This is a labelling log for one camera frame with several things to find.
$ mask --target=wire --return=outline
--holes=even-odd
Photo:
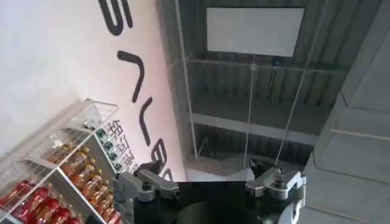
[[[305,66],[303,67],[303,73],[302,73],[302,76],[301,76],[301,78],[300,78],[298,90],[297,90],[297,93],[296,93],[296,95],[295,95],[295,99],[294,99],[293,106],[292,106],[292,108],[291,108],[291,112],[290,112],[290,114],[289,114],[289,116],[288,116],[288,120],[287,120],[287,124],[286,124],[286,128],[285,128],[285,132],[284,132],[284,135],[283,135],[282,143],[280,143],[279,152],[278,152],[278,155],[277,155],[276,160],[275,160],[275,166],[277,166],[277,164],[278,164],[278,160],[279,160],[279,157],[280,157],[280,153],[282,152],[283,145],[284,145],[285,140],[286,140],[286,138],[287,138],[288,127],[289,127],[289,125],[290,125],[291,118],[293,117],[293,113],[294,113],[295,105],[297,104],[297,101],[298,101],[298,96],[299,96],[299,93],[300,93],[300,89],[302,88],[303,81],[305,80],[307,67],[308,67],[308,65],[309,65],[311,55],[313,54],[313,51],[314,51],[314,46],[315,46],[315,44],[316,44],[317,37],[318,37],[318,33],[319,33],[319,31],[320,31],[320,29],[321,29],[321,26],[322,26],[322,20],[324,19],[324,15],[325,15],[325,11],[326,11],[325,9],[326,9],[327,6],[328,6],[328,2],[329,2],[329,0],[326,0],[326,1],[325,1],[325,4],[324,4],[324,7],[322,8],[321,17],[320,17],[319,22],[318,22],[319,25],[317,26],[316,33],[314,34],[313,42],[312,42],[311,47],[310,47],[310,51],[309,51],[309,54],[308,54],[308,57],[307,57],[306,64],[305,64]]]
[[[246,168],[246,156],[248,152],[248,142],[249,142],[249,131],[250,131],[250,114],[252,112],[252,98],[253,98],[253,90],[254,90],[254,76],[255,71],[257,70],[257,66],[255,65],[256,57],[253,56],[253,63],[250,67],[250,96],[249,96],[249,111],[248,111],[248,120],[247,120],[247,131],[246,131],[246,140],[245,140],[245,154],[244,154],[244,168]]]

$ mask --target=product display shelf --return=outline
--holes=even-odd
[[[73,189],[73,184],[69,182],[69,179],[62,175],[60,166],[65,163],[80,147],[86,142],[95,139],[94,133],[99,128],[103,127],[103,124],[111,117],[118,107],[114,104],[102,103],[92,100],[86,100],[82,102],[82,109],[73,117],[71,117],[68,123],[62,127],[57,127],[56,131],[53,131],[39,144],[32,146],[30,152],[26,155],[21,155],[21,159],[11,166],[3,170],[0,173],[0,197],[4,197],[9,192],[13,191],[17,182],[22,180],[29,180],[31,183],[35,183],[35,186],[30,191],[20,196],[20,189],[17,194],[13,195],[10,200],[7,201],[0,209],[0,223],[14,222],[16,221],[11,213],[25,200],[33,191],[40,187],[43,183],[48,181],[53,182],[53,186],[56,189],[66,189],[63,196],[66,200],[73,201],[74,204],[80,204],[80,201],[84,201],[85,206],[80,209],[83,217],[88,214],[97,214],[97,212],[90,206],[89,202],[85,201],[80,196],[80,192]],[[94,131],[85,129],[85,124],[94,127]],[[73,143],[71,150],[61,151],[60,147],[63,144]],[[102,148],[95,148],[94,152],[103,152]],[[104,163],[98,165],[102,170],[110,170]],[[111,173],[103,175],[104,178],[112,177]],[[14,205],[8,205],[10,201],[17,201]]]

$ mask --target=wire shelf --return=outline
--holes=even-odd
[[[64,127],[59,127],[33,146],[29,154],[0,173],[0,223],[56,170],[60,170],[59,167],[117,110],[118,106],[114,104],[86,100],[82,109]]]

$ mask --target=red bottle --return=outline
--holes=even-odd
[[[43,200],[42,203],[40,203],[38,205],[38,207],[34,210],[34,212],[32,213],[30,218],[33,218],[35,215],[39,214],[44,209],[44,207],[46,206],[46,203],[48,202],[48,200],[51,200],[52,198],[57,198],[56,194],[53,193],[53,191],[51,191],[51,187],[52,187],[52,184],[49,183],[48,184],[49,195]]]
[[[121,213],[118,212],[117,210],[115,210],[111,217],[110,217],[110,221],[108,221],[108,224],[115,224],[116,221],[118,221],[118,219],[121,219]]]
[[[5,205],[9,207],[14,206],[18,202],[19,198],[26,195],[34,186],[35,185],[30,183],[28,180],[18,182],[11,193],[0,199],[0,208],[3,208]]]
[[[77,217],[73,217],[70,219],[67,219],[65,224],[80,224],[81,222],[81,214],[79,214]]]
[[[26,201],[12,212],[12,215],[23,223],[26,223],[33,214],[33,211],[48,196],[48,194],[49,190],[46,187],[39,187]]]
[[[50,223],[53,214],[60,206],[60,202],[57,199],[50,198],[45,204],[42,211],[35,214],[32,219],[28,221],[28,224],[44,224]]]
[[[103,212],[112,204],[114,200],[114,195],[112,193],[109,193],[104,200],[102,200],[96,210],[100,215],[103,215]]]
[[[62,224],[71,217],[72,205],[69,205],[69,209],[66,207],[59,207],[57,212],[54,213],[51,224]]]
[[[114,212],[114,206],[111,204],[110,207],[108,207],[104,212],[103,212],[103,219],[104,221],[108,222],[110,221],[111,215]]]

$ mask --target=bottle cap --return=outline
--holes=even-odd
[[[37,180],[37,176],[35,175],[31,175],[28,177],[27,179],[30,183],[35,183],[35,181]]]
[[[83,147],[83,151],[84,151],[85,153],[88,153],[88,152],[90,151],[90,148],[88,148],[88,147]]]

